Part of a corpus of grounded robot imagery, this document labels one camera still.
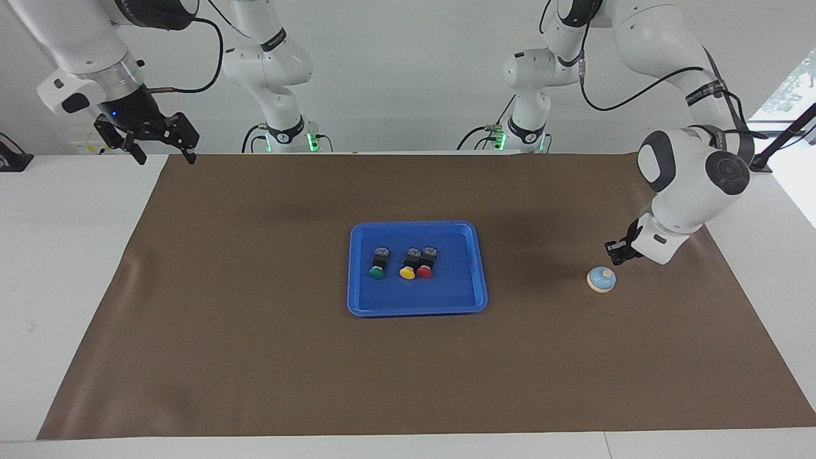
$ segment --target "table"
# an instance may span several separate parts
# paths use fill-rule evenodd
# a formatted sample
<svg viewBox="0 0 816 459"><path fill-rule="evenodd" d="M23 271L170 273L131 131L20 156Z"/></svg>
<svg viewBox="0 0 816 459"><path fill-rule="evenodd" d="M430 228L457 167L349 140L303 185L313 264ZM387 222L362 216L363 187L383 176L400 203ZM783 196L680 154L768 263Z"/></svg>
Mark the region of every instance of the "table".
<svg viewBox="0 0 816 459"><path fill-rule="evenodd" d="M271 451L302 457L806 457L816 429L266 439L126 439L31 442L117 267L166 158L135 167L123 156L39 157L0 176L0 456L213 457ZM816 405L816 229L772 176L709 225L726 260L805 396Z"/></svg>

